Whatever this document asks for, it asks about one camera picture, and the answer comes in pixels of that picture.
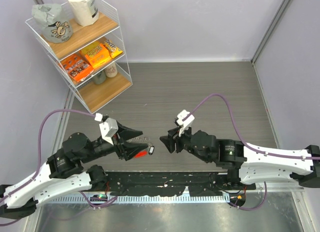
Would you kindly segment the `black key fob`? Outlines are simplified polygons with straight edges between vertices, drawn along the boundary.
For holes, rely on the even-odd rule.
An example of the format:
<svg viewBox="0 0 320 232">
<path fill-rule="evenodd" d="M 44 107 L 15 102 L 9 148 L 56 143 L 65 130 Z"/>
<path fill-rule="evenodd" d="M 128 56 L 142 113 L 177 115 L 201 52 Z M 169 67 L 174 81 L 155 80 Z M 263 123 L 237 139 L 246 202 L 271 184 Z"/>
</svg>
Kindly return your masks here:
<svg viewBox="0 0 320 232">
<path fill-rule="evenodd" d="M 148 150 L 148 154 L 152 155 L 154 153 L 155 147 L 154 146 L 150 146 L 149 150 Z"/>
</svg>

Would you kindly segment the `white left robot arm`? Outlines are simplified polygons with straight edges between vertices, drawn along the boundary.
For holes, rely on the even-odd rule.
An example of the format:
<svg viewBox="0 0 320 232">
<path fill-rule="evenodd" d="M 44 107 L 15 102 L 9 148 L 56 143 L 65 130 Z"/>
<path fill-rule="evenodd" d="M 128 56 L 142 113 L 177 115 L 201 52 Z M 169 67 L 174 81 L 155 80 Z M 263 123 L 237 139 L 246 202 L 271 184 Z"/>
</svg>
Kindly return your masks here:
<svg viewBox="0 0 320 232">
<path fill-rule="evenodd" d="M 93 165 L 86 171 L 83 164 L 115 153 L 128 161 L 146 154 L 147 143 L 130 142 L 142 131 L 123 126 L 108 118 L 99 124 L 100 137 L 91 141 L 83 133 L 74 133 L 62 143 L 55 154 L 39 170 L 15 185 L 2 185 L 1 218 L 19 220 L 33 214 L 49 200 L 81 191 L 101 191 L 107 185 L 102 166 Z"/>
</svg>

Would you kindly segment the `red handled crescent blade keychain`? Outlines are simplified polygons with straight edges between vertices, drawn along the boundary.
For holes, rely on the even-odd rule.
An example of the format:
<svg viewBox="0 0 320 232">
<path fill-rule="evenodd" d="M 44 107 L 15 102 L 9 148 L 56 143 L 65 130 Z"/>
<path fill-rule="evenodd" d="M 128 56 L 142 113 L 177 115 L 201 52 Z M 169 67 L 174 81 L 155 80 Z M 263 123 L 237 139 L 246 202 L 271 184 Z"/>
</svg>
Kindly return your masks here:
<svg viewBox="0 0 320 232">
<path fill-rule="evenodd" d="M 151 142 L 149 137 L 138 136 L 132 139 L 127 140 L 129 143 L 138 144 L 137 149 L 135 149 L 133 158 L 140 158 L 146 155 L 153 155 L 155 151 L 155 146 Z"/>
</svg>

